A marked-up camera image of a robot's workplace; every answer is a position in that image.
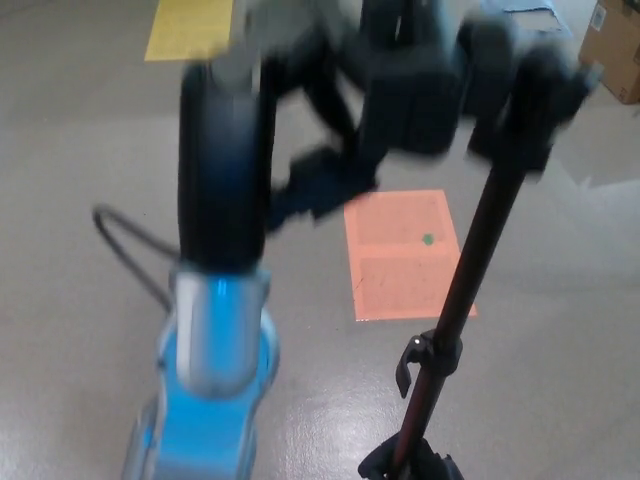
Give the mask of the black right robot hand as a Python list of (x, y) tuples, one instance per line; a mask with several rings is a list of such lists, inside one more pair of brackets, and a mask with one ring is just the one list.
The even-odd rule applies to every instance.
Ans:
[[(374, 480), (388, 478), (398, 437), (399, 434), (396, 433), (386, 439), (365, 457), (358, 466), (361, 478)], [(421, 439), (401, 479), (463, 480), (464, 477), (450, 455), (440, 456), (431, 449), (426, 439)]]

